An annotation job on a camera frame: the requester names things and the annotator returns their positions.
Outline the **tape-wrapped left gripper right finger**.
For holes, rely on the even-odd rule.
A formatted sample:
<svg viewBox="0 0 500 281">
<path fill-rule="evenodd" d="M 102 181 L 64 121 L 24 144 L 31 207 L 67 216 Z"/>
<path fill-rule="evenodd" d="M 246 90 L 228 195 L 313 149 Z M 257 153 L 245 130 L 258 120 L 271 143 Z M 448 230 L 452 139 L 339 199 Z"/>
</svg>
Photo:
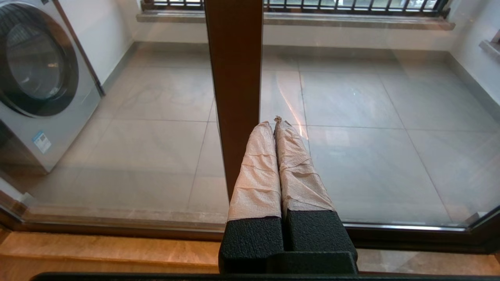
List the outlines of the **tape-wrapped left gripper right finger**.
<svg viewBox="0 0 500 281">
<path fill-rule="evenodd" d="M 357 250 L 295 128 L 275 118 L 284 251 L 268 259 L 279 274 L 357 274 Z"/>
</svg>

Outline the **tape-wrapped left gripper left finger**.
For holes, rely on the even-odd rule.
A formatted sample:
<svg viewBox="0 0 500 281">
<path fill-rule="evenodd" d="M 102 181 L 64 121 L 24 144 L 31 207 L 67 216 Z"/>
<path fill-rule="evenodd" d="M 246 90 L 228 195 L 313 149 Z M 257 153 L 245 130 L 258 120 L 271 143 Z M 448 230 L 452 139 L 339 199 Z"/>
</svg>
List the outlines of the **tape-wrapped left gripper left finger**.
<svg viewBox="0 0 500 281">
<path fill-rule="evenodd" d="M 269 257 L 284 251 L 282 193 L 273 129 L 251 132 L 218 252 L 222 274 L 266 273 Z"/>
</svg>

